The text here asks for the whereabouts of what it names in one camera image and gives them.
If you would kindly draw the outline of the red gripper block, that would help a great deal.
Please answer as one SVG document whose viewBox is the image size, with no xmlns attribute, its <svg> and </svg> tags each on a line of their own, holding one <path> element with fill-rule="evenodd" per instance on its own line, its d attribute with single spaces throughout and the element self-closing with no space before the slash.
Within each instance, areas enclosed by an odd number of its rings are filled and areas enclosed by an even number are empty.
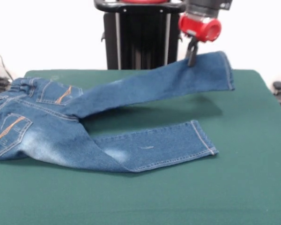
<svg viewBox="0 0 281 225">
<path fill-rule="evenodd" d="M 222 25 L 217 18 L 196 16 L 184 14 L 180 16 L 178 26 L 187 36 L 190 36 L 190 42 L 187 47 L 186 57 L 189 58 L 188 66 L 193 67 L 198 51 L 198 42 L 215 41 L 222 30 Z"/>
</svg>

